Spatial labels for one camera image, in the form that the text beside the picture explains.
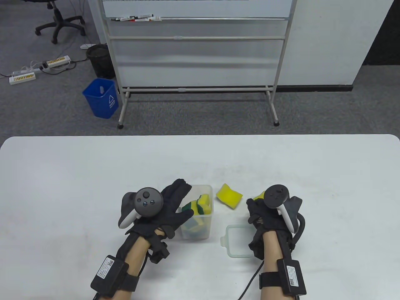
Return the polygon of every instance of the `sponge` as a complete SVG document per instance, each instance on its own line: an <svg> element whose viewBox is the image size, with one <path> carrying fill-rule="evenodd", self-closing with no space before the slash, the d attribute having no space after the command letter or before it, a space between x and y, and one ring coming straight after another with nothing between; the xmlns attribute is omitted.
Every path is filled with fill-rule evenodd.
<svg viewBox="0 0 400 300"><path fill-rule="evenodd" d="M187 220L182 227L185 230L190 230L191 232L198 232L200 230L202 230L202 228L204 227L204 222L202 220L202 218L196 218L196 215L199 215L199 211L197 209L197 201L193 200L190 201L188 204L186 204L184 207L182 207L182 211L184 212L185 210L193 210L194 214L194 218L190 218L189 220Z"/></svg>
<svg viewBox="0 0 400 300"><path fill-rule="evenodd" d="M259 194L257 197L254 197L253 200L257 200L257 199L264 199L264 193L265 191L263 191L261 194Z"/></svg>
<svg viewBox="0 0 400 300"><path fill-rule="evenodd" d="M221 202L225 203L232 209L235 209L238 206L240 200L243 197L241 193L231 190L231 188L226 183L223 184L222 188L217 192L216 196L219 200L221 200Z"/></svg>
<svg viewBox="0 0 400 300"><path fill-rule="evenodd" d="M208 194L201 195L197 199L197 209L199 214L211 214L210 196Z"/></svg>

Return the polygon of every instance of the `sticker label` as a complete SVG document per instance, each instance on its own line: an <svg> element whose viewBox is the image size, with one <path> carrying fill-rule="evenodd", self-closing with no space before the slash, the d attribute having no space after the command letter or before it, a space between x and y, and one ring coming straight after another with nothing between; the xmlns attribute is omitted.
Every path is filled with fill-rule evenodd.
<svg viewBox="0 0 400 300"><path fill-rule="evenodd" d="M110 98L108 99L108 104L110 105L110 108L112 108L115 104L114 97L110 95Z"/></svg>
<svg viewBox="0 0 400 300"><path fill-rule="evenodd" d="M299 282L297 281L296 269L292 266L286 266L288 269L289 282L291 286L299 286Z"/></svg>
<svg viewBox="0 0 400 300"><path fill-rule="evenodd" d="M108 271L111 269L112 264L114 263L114 260L112 260L111 258L107 257L103 264L101 265L99 271L97 272L97 276L99 276L100 278L104 279L107 274Z"/></svg>

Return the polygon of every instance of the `black glove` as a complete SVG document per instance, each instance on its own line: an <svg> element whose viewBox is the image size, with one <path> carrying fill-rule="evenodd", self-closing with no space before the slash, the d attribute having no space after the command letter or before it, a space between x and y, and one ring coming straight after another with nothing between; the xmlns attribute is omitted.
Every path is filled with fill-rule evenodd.
<svg viewBox="0 0 400 300"><path fill-rule="evenodd" d="M289 248L293 248L291 244L292 234L286 226L283 217L278 214L276 209L268 208L264 204L264 199L259 198L256 200L247 199L247 208L250 213L248 219L249 224L253 224L257 232L254 235L253 241L249 244L249 248L254 252L254 256L263 260L264 259L264 241L262 235L267 231L277 231L287 238Z"/></svg>
<svg viewBox="0 0 400 300"><path fill-rule="evenodd" d="M166 243L161 242L161 240L167 237L173 238L179 226L193 216L193 210L176 213L180 203L191 188L192 186L183 179L177 179L173 184L163 189L161 192L164 200L162 210L151 218L141 217L134 221L132 228L126 232L129 236L119 248L116 257L124 260L137 238L143 236L151 244L150 249L153 250L153 254L149 254L151 262L157 264L162 258L166 258L169 252ZM165 236L158 236L154 232L156 229L162 230Z"/></svg>

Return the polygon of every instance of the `clear plastic container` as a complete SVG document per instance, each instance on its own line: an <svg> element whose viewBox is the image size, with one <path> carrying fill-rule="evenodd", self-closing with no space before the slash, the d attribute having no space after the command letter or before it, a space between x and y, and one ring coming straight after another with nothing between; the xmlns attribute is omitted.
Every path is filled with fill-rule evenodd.
<svg viewBox="0 0 400 300"><path fill-rule="evenodd" d="M214 197L212 187L209 185L193 185L190 192L182 200L181 207L190 201L197 200L201 195L208 194L210 197L211 214L195 215L187 220L180 228L182 237L185 240L204 240L210 236L211 218L214 213Z"/></svg>
<svg viewBox="0 0 400 300"><path fill-rule="evenodd" d="M256 229L253 225L240 224L228 225L226 233L221 237L221 246L226 248L228 256L233 258L251 258L254 257L249 248L253 240Z"/></svg>

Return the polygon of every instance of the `whiteboard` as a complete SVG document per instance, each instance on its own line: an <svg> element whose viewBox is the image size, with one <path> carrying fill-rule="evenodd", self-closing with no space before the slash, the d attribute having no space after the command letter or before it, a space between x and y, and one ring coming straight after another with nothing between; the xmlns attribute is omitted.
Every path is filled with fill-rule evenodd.
<svg viewBox="0 0 400 300"><path fill-rule="evenodd" d="M106 17L287 18L292 0L103 0Z"/></svg>

